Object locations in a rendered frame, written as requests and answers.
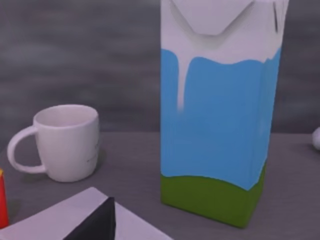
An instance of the red object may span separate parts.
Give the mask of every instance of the red object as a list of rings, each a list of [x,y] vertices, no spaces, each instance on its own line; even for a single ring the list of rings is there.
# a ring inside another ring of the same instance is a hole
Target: red object
[[[6,190],[4,181],[4,171],[0,168],[0,229],[3,229],[9,225]]]

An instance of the mug rim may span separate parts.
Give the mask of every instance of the mug rim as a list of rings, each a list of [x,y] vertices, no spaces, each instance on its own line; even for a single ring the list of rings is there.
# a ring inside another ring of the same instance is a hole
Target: mug rim
[[[44,111],[48,111],[50,109],[55,109],[55,108],[69,108],[69,107],[90,109],[90,110],[92,110],[94,112],[93,113],[93,117],[91,117],[89,120],[84,121],[82,123],[78,123],[78,124],[74,124],[74,125],[68,125],[68,126],[54,126],[54,125],[49,125],[49,124],[43,124],[43,123],[40,123],[37,120],[39,115],[42,114]],[[91,107],[91,106],[82,105],[82,104],[60,104],[60,105],[50,106],[50,107],[47,107],[47,108],[44,108],[44,109],[38,111],[33,117],[33,125],[34,126],[39,126],[39,127],[42,127],[42,128],[49,128],[49,129],[73,129],[73,128],[79,128],[79,127],[84,127],[86,125],[89,125],[92,122],[94,122],[98,117],[99,117],[99,114],[98,114],[97,110],[95,108]]]

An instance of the white paper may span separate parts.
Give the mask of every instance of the white paper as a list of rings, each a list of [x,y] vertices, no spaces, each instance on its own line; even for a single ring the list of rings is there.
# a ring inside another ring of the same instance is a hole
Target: white paper
[[[90,187],[0,230],[0,240],[63,240],[108,196]],[[173,240],[120,204],[115,204],[115,240]]]

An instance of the mug handle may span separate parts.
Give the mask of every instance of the mug handle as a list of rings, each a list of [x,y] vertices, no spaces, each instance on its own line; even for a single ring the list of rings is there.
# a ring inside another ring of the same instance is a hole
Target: mug handle
[[[28,173],[28,174],[43,174],[45,173],[47,170],[45,168],[45,166],[39,165],[39,166],[23,166],[19,163],[17,163],[16,158],[15,158],[15,151],[16,151],[16,147],[18,145],[18,143],[31,135],[35,135],[38,132],[38,129],[34,126],[29,126],[21,131],[19,131],[16,135],[13,136],[13,138],[11,138],[8,148],[7,148],[7,157],[8,160],[10,162],[10,164],[12,165],[13,168],[15,168],[16,170],[18,170],[19,172],[22,173]]]

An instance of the blurred background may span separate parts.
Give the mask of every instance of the blurred background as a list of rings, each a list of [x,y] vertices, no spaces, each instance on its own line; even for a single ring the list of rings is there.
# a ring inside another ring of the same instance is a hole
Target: blurred background
[[[160,128],[160,0],[1,0],[0,147],[58,104],[103,131]],[[320,126],[320,1],[291,0],[273,132]]]

